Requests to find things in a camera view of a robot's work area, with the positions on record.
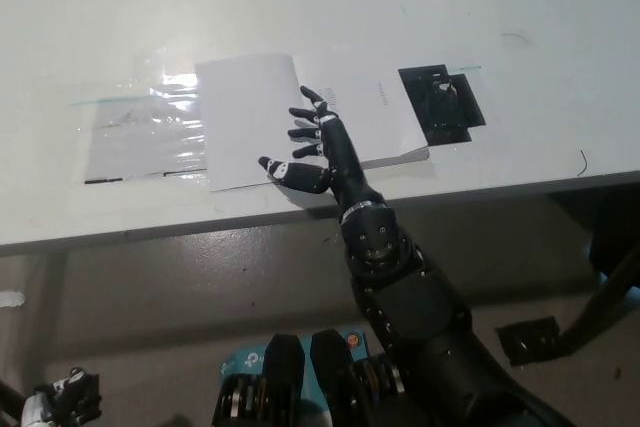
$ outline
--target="black mechanical component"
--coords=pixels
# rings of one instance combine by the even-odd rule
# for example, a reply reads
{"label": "black mechanical component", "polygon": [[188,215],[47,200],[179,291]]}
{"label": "black mechanical component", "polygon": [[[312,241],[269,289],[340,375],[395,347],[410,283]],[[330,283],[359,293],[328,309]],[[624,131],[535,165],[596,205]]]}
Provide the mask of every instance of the black mechanical component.
{"label": "black mechanical component", "polygon": [[102,415],[99,388],[98,375],[75,367],[68,378],[34,389],[25,401],[21,425],[76,427],[95,420]]}
{"label": "black mechanical component", "polygon": [[464,74],[445,65],[400,69],[400,77],[430,146],[469,142],[468,129],[485,125]]}
{"label": "black mechanical component", "polygon": [[435,425],[386,355],[354,363],[342,336],[325,330],[313,335],[311,361],[334,427]]}
{"label": "black mechanical component", "polygon": [[498,329],[512,365],[571,355],[615,321],[610,315],[629,289],[640,285],[640,192],[615,189],[598,208],[589,260],[607,276],[578,317],[560,332],[554,317],[518,322]]}
{"label": "black mechanical component", "polygon": [[[304,115],[321,131],[329,169],[314,167],[313,177],[329,179],[338,203],[353,293],[414,401],[450,426],[571,427],[565,417],[513,381],[485,349],[472,331],[471,313],[462,299],[367,183],[342,121],[316,93],[306,87],[301,91],[316,109]],[[273,168],[270,159],[260,163],[280,184],[299,183],[287,175],[288,169]],[[334,402],[346,395],[335,383],[351,385],[349,375],[344,381],[331,380],[345,378],[340,373],[345,360],[341,362],[325,369],[332,373],[321,374],[327,379],[320,384],[335,406],[331,413],[336,424],[353,418],[346,403]],[[354,402],[360,405],[357,398]],[[396,418],[406,408],[389,406]],[[376,422],[362,417],[363,412],[358,414],[361,423]]]}
{"label": "black mechanical component", "polygon": [[261,375],[227,377],[211,425],[295,427],[303,376],[300,340],[295,335],[275,335],[267,346]]}

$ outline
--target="robotic hand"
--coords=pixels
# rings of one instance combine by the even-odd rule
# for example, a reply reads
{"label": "robotic hand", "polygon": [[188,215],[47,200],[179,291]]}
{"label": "robotic hand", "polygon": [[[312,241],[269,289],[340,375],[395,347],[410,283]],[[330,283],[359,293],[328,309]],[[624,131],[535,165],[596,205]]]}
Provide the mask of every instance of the robotic hand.
{"label": "robotic hand", "polygon": [[[314,110],[290,112],[314,126],[289,135],[321,143],[295,151],[294,157],[324,155],[329,167],[268,157],[259,162],[285,187],[310,193],[331,189],[339,206],[353,293],[387,354],[386,360],[371,360],[358,369],[347,354],[340,354],[335,336],[324,334],[318,345],[332,347],[316,348],[315,359],[312,344],[312,361],[334,425],[382,425],[402,419],[429,426],[435,417],[450,426],[572,427],[518,385],[485,349],[472,331],[471,313],[462,299],[367,183],[338,115],[315,92],[306,87],[301,92]],[[329,350],[335,355],[321,355]],[[394,395],[380,395],[383,385],[396,385]]]}

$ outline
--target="white paper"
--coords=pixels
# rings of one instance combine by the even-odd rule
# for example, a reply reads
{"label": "white paper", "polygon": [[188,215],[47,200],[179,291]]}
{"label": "white paper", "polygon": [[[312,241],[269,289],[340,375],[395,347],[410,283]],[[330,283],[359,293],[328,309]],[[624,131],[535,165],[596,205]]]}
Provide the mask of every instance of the white paper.
{"label": "white paper", "polygon": [[309,72],[298,68],[303,61],[296,59],[296,67],[304,72],[302,84],[324,97],[340,116],[363,167],[387,165],[383,161],[393,159],[400,163],[409,158],[399,157],[418,150],[426,154],[427,141],[398,70],[341,60],[327,58]]}
{"label": "white paper", "polygon": [[196,65],[211,190],[268,183],[258,159],[288,160],[301,144],[289,107],[302,107],[293,59],[286,54],[235,57]]}
{"label": "white paper", "polygon": [[268,183],[258,158],[289,161],[306,145],[287,135],[296,128],[288,108],[311,108],[299,93],[298,73],[345,123],[364,168],[428,157],[398,70],[343,57],[296,58],[294,65],[289,55],[265,54],[196,66],[211,190]]}

